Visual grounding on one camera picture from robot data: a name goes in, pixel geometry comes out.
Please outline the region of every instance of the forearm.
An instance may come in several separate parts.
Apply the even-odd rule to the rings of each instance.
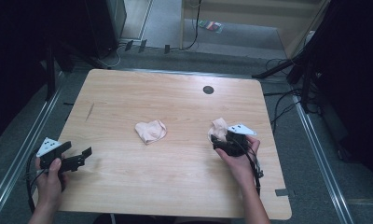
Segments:
[[[268,214],[256,192],[255,185],[251,188],[242,188],[242,202],[244,207],[245,223],[270,223]]]
[[[37,206],[35,212],[30,218],[29,224],[50,224],[53,222],[56,210],[48,206]]]

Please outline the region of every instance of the wooden table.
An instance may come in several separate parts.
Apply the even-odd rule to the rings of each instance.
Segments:
[[[304,39],[321,23],[329,0],[204,0],[200,20],[276,27],[288,58],[303,47]],[[199,0],[182,0],[180,48],[184,19],[195,20]]]
[[[213,94],[203,87],[214,88]],[[271,219],[288,219],[288,197],[261,86],[252,79],[91,70],[60,142],[66,156],[92,147],[70,173],[63,211],[183,217],[242,217],[238,186],[208,141],[212,121],[257,132],[261,199]],[[145,145],[138,122],[160,119],[167,135]]]

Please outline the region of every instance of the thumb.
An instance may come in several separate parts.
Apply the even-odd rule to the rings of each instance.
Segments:
[[[56,158],[49,167],[49,180],[57,180],[58,179],[58,172],[61,169],[62,161],[59,158]]]

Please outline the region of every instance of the black hole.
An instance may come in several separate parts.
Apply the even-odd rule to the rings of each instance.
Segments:
[[[204,93],[206,93],[206,94],[212,94],[212,93],[214,92],[214,88],[211,87],[211,86],[205,86],[205,87],[203,88],[203,91],[204,91]]]

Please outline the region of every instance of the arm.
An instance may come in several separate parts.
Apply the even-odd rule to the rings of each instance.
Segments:
[[[42,174],[37,178],[38,203],[29,221],[29,224],[52,223],[56,211],[62,203],[62,186],[58,178],[62,161],[56,159],[49,167],[48,175]],[[38,170],[39,158],[35,160],[35,168]]]
[[[247,140],[256,154],[260,144],[259,140],[251,136],[247,136]],[[270,223],[268,214],[256,192],[254,174],[247,156],[230,157],[220,148],[217,148],[215,151],[227,163],[233,177],[241,188],[245,222],[248,224]]]

